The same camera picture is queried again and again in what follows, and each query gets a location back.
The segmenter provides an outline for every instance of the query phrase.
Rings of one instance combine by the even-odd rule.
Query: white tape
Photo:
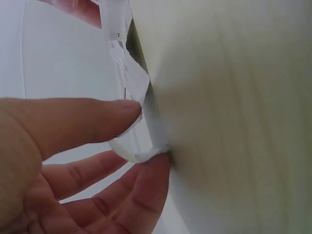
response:
[[[97,2],[100,7],[104,38],[109,43],[111,56],[116,63],[117,83],[122,85],[119,87],[120,93],[123,97],[123,90],[126,90],[126,96],[143,105],[150,78],[126,48],[127,35],[132,21],[129,2],[127,0],[98,0],[94,2]],[[129,138],[127,137],[136,138],[135,127],[141,118],[142,115],[122,135],[109,141],[110,146],[119,156],[134,163],[145,162],[153,156],[169,150],[162,144],[157,147],[151,146],[150,150],[142,152],[139,145],[134,147],[128,142]]]

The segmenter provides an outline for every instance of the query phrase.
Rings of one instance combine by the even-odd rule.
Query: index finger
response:
[[[48,3],[66,14],[73,15],[97,28],[101,28],[98,5],[91,0],[39,0]]]
[[[164,207],[169,186],[168,154],[155,156],[139,173],[128,202],[108,234],[152,233]]]
[[[141,105],[88,98],[0,99],[0,111],[25,130],[45,160],[80,145],[115,138],[137,119]]]

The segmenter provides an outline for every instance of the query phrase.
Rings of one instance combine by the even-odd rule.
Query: hand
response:
[[[168,192],[168,155],[133,166],[92,198],[65,204],[59,201],[126,161],[107,151],[42,166],[56,153],[118,136],[140,110],[132,101],[0,99],[0,233],[151,233]]]
[[[98,5],[91,0],[39,0],[48,3],[66,14],[73,15],[97,28],[101,27]]]

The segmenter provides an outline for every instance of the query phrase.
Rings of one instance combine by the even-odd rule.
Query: white wall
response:
[[[115,99],[113,64],[101,30],[34,0],[24,12],[24,4],[0,3],[0,31],[5,35],[0,37],[0,96]],[[109,149],[107,143],[85,145],[45,163],[66,163]],[[67,200],[94,195],[130,166]],[[161,222],[155,233],[165,233]]]

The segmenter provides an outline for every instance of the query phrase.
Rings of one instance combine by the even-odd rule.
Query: fingernail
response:
[[[52,5],[57,9],[70,14],[77,7],[79,0],[52,0]]]
[[[113,101],[119,108],[125,109],[125,110],[140,110],[141,105],[137,101],[132,100],[116,100]]]

